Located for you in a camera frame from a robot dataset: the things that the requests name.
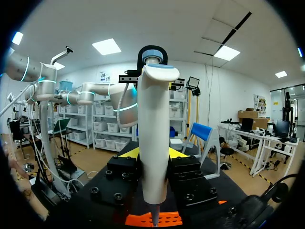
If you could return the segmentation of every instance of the white desk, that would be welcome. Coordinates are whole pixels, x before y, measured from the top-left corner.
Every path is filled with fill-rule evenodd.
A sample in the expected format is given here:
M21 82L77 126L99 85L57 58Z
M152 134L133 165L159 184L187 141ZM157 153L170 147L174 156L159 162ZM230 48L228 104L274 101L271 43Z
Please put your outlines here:
M274 137L274 136L264 136L264 144L263 144L263 148L262 148L262 151L260 153L260 157L259 157L259 160L258 160L258 163L256 164L256 167L254 169L254 172L253 172L253 176L255 176L256 174L258 174L259 172L261 172L262 170L265 169L265 166L268 162L268 158L270 156L270 153L271 153L271 150L274 150L278 153L281 153L281 154L284 154L284 155L288 155L290 156L290 161L289 161L289 164L288 164L288 167L285 171L285 174L283 177L287 176L288 172L289 172L289 169L290 169L290 166L292 164L292 161L294 159L294 156L295 156L295 151L296 151L296 148L299 144L299 138L297 139L297 142L296 143L291 143L291 142L281 142L278 140L278 137ZM280 144L284 144L284 145L287 145L287 146L291 146L292 147L292 153L288 153L288 152L285 152L283 150L279 150L279 149L275 149L275 148L272 148L270 147L270 144L271 142L274 142L274 143L280 143ZM268 152L267 154L265 153L265 150L266 149L269 149L270 152Z
M253 166L252 166L251 171L250 171L250 175L252 175L254 173L255 168L256 168L257 162L260 158L260 153L261 153L261 149L262 149L262 145L263 145L264 136L260 136L260 135L254 134L254 133L248 133L248 132L236 130L237 125L221 123L221 124L218 125L218 128L221 128L221 129L227 131L226 140L227 140L227 138L230 137L230 136L228 136L228 134L230 135L231 133L236 133L236 134L239 134L239 135L243 135L243 136L246 136L246 137L251 137L251 138L259 140L259 144L258 144L258 148L257 148L257 152L256 152L255 157L252 156L252 155L249 155L249 154L247 154L247 153L245 153L245 152L243 152L243 151L241 151L241 150L239 150L235 147L230 146L230 148L232 148L237 153L240 153L240 154L246 156L247 158L251 158L253 160Z

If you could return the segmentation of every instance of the ceiling light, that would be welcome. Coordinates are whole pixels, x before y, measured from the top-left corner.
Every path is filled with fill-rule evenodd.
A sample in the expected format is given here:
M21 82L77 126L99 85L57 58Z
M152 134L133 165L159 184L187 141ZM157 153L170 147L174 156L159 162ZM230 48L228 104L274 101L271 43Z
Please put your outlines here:
M277 78L282 78L284 76L287 76L287 73L285 71L282 71L280 73L276 73L275 75L276 75Z
M297 50L299 51L300 57L303 57L303 53L302 53L301 48L297 48Z
M15 36L14 36L13 40L11 40L11 42L13 42L16 45L19 45L22 37L23 37L23 34L21 32L16 32Z
M113 38L101 42L93 43L92 46L97 49L102 55L121 52Z
M217 53L215 53L215 57L224 59L226 61L230 61L231 59L233 59L235 56L237 56L238 54L240 54L239 51L232 49L228 46L222 46Z
M55 67L57 70L60 70L60 69L64 68L65 65L62 65L62 64L60 64L60 63L55 62L55 63L54 63L54 67Z

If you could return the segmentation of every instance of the yellow marking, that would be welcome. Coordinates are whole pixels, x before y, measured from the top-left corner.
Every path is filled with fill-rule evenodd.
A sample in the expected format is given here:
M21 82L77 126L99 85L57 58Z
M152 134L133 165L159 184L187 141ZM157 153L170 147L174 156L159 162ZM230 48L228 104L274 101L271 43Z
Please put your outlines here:
M246 164L244 164L243 162L241 162L240 160L238 160L237 158L235 158L234 156L232 156L232 155L230 155L230 157L232 157L233 159L235 159L236 161L238 161L240 164L242 164L242 165L244 165L244 166L246 166L248 169L250 169L251 170L251 168L249 167L249 166L247 166ZM258 176L259 177L261 177L262 179L264 179L265 181L267 181L270 185L272 185L273 183L270 181L270 180L268 180L267 178L265 178L264 176L262 176L262 175L260 175L259 173L258 173Z
M128 156L130 156L130 157L132 157L132 158L137 159L137 158L138 158L139 151L140 151L140 149L137 147L137 148L135 148L135 149L133 149L133 150L131 150L131 151L125 153L125 154L122 154L120 157L128 157Z
M177 150L174 150L172 148L169 149L169 155L170 155L170 158L176 158L178 156L180 157L188 157L187 155L183 154L183 153L180 153L179 151Z

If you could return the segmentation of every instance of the poster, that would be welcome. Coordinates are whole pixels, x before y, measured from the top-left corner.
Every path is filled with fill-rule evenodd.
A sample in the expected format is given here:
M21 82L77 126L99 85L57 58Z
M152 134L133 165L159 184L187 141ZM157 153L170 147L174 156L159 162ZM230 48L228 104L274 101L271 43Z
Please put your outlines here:
M266 100L265 97L254 94L254 110L258 111L258 117L266 117Z
M110 83L110 74L99 72L99 79L101 83Z

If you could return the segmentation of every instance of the yellow-black floor tape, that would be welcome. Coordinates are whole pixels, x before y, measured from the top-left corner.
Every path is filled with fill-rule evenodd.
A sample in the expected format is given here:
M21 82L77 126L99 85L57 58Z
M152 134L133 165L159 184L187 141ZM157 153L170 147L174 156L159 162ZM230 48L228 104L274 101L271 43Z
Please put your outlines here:
M230 157L233 158L233 159L235 159L236 161L238 161L238 162L239 162L240 164L242 164L243 166L247 167L249 170L251 170L251 168L250 168L249 166L247 166L246 164L244 164L243 162L241 162L240 160L238 160L236 157L234 157L234 156L232 156L232 155L230 155ZM268 180L268 179L265 178L264 176L260 175L259 173L258 173L258 176L261 177L262 179L264 179L265 181L267 181L270 185L273 184L270 180Z

